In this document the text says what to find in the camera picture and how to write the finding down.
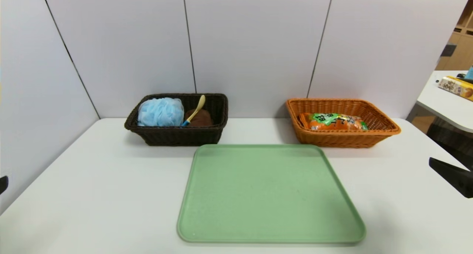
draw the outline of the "white tabletop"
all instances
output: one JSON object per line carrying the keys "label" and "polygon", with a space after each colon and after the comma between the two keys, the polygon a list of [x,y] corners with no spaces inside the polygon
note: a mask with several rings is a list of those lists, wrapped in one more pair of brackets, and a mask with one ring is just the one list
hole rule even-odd
{"label": "white tabletop", "polygon": [[[473,203],[433,171],[461,166],[409,122],[370,149],[324,148],[367,227],[360,244],[190,244],[176,232],[195,147],[149,147],[102,119],[0,216],[1,254],[471,253]],[[288,119],[229,119],[220,143],[297,143]]]}
{"label": "white tabletop", "polygon": [[434,71],[427,81],[417,104],[431,111],[458,129],[473,133],[473,101],[438,88],[436,80],[468,71]]}

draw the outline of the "basket rim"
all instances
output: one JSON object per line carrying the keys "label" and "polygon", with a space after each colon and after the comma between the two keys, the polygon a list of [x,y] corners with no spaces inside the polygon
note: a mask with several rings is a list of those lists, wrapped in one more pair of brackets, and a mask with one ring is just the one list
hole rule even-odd
{"label": "basket rim", "polygon": [[[212,126],[138,126],[133,125],[133,120],[135,116],[137,117],[138,109],[140,105],[144,102],[149,100],[150,98],[154,98],[156,96],[179,96],[179,97],[191,97],[191,96],[218,96],[222,97],[224,101],[224,112],[223,112],[223,121],[220,124],[212,125]],[[192,93],[192,94],[180,94],[180,93],[165,93],[165,94],[150,94],[145,96],[136,106],[133,108],[132,112],[129,114],[128,118],[125,121],[125,129],[135,132],[135,131],[142,131],[142,132],[157,132],[157,131],[216,131],[223,129],[227,125],[228,121],[228,98],[225,94],[220,93]]]}
{"label": "basket rim", "polygon": [[[353,131],[353,130],[343,130],[343,129],[338,129],[338,130],[329,130],[329,131],[313,131],[311,129],[306,129],[302,127],[299,122],[297,122],[297,114],[294,112],[294,109],[292,109],[291,102],[294,101],[357,101],[357,102],[363,102],[364,104],[368,104],[370,107],[372,107],[380,116],[383,118],[387,119],[393,126],[395,126],[395,129],[373,129],[373,130],[367,130],[367,131]],[[349,99],[349,98],[341,98],[341,99],[331,99],[331,98],[292,98],[288,99],[286,101],[286,108],[289,111],[289,115],[291,116],[292,123],[294,127],[297,127],[297,129],[303,133],[308,133],[308,134],[313,134],[313,135],[345,135],[345,136],[361,136],[361,135],[366,135],[366,136],[393,136],[397,135],[401,132],[401,128],[392,121],[391,118],[389,118],[386,114],[384,114],[378,107],[376,107],[374,104],[372,104],[369,101],[365,101],[364,99]]]}

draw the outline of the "orange snack package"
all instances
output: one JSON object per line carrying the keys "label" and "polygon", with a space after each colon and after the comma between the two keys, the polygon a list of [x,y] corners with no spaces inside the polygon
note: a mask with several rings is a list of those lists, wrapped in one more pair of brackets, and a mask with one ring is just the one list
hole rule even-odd
{"label": "orange snack package", "polygon": [[345,114],[311,114],[304,112],[297,116],[306,129],[317,130],[368,130],[368,126],[358,116]]}

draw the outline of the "orange wicker basket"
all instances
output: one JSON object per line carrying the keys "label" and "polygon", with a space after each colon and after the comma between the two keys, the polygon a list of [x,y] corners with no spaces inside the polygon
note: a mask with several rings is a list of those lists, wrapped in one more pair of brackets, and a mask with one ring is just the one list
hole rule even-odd
{"label": "orange wicker basket", "polygon": [[[300,143],[321,147],[370,148],[376,143],[397,135],[401,129],[373,104],[362,99],[289,99],[286,102],[292,126]],[[313,131],[302,126],[298,114],[330,113],[360,116],[368,125],[368,131]]]}

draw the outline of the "white wall panel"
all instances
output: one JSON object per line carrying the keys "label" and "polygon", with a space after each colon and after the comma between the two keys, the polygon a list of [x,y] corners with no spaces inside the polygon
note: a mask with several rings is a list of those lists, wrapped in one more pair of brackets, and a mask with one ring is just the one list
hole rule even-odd
{"label": "white wall panel", "polygon": [[332,0],[309,97],[367,99],[405,118],[467,0]]}
{"label": "white wall panel", "polygon": [[1,5],[0,214],[98,120],[45,1]]}
{"label": "white wall panel", "polygon": [[231,117],[286,113],[306,97],[330,0],[186,0],[197,92]]}
{"label": "white wall panel", "polygon": [[184,0],[47,0],[101,118],[148,94],[194,93]]}

